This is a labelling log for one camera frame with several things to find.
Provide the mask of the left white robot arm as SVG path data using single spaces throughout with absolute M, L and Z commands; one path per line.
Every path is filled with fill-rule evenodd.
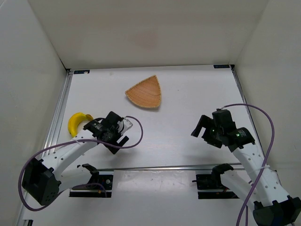
M 98 141 L 115 154 L 128 140 L 124 133 L 132 122 L 114 112 L 109 112 L 101 121 L 92 120 L 73 138 L 73 143 L 64 145 L 52 154 L 37 160 L 33 158 L 26 166 L 22 187 L 42 206 L 49 205 L 60 192 L 87 184 L 93 187 L 99 175 L 97 169 L 88 163 L 67 170 L 75 160 L 97 146 Z

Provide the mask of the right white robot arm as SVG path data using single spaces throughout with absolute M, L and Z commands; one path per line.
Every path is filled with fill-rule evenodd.
M 242 179 L 228 163 L 213 167 L 210 177 L 197 178 L 200 189 L 230 189 L 247 202 L 259 226 L 286 226 L 293 224 L 301 212 L 299 197 L 291 197 L 281 186 L 276 173 L 264 163 L 264 157 L 255 146 L 255 139 L 245 127 L 237 128 L 228 111 L 214 112 L 213 118 L 202 115 L 191 133 L 202 136 L 209 145 L 228 147 L 247 172 L 251 183 Z

